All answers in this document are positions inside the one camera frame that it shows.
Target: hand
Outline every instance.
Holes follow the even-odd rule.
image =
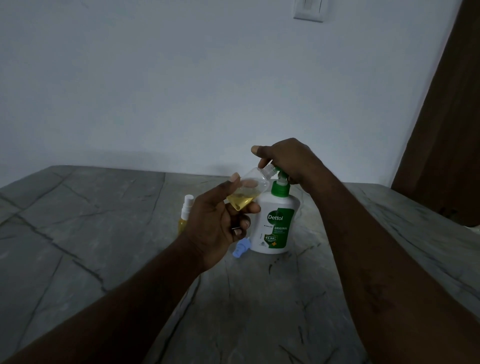
[[[195,199],[183,234],[200,255],[202,271],[217,264],[230,244],[245,237],[250,218],[244,214],[260,212],[260,206],[255,202],[251,202],[241,211],[236,211],[231,204],[223,202],[239,186],[240,176],[234,173],[229,181]]]
[[[282,140],[272,146],[253,146],[252,153],[261,158],[259,168],[272,161],[289,175],[291,184],[300,183],[304,189],[305,176],[314,168],[325,168],[310,148],[295,138]]]

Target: brown door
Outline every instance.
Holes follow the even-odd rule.
[[[464,0],[392,189],[480,225],[480,0]]]

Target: forearm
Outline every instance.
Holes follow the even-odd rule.
[[[129,280],[6,364],[140,363],[200,269],[199,257],[177,239]]]
[[[357,331],[374,363],[471,363],[480,325],[326,168],[303,183],[318,206]]]

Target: green pump cap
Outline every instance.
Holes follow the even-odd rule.
[[[278,181],[273,182],[272,195],[276,197],[288,197],[290,193],[290,183],[288,183],[288,174],[278,168]]]

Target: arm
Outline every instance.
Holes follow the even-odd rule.
[[[474,363],[480,325],[296,139],[253,147],[311,194],[345,299],[374,363]]]
[[[243,213],[260,211],[223,203],[240,184],[238,174],[230,180],[197,197],[185,232],[139,272],[4,364],[140,363],[195,278],[245,236]]]

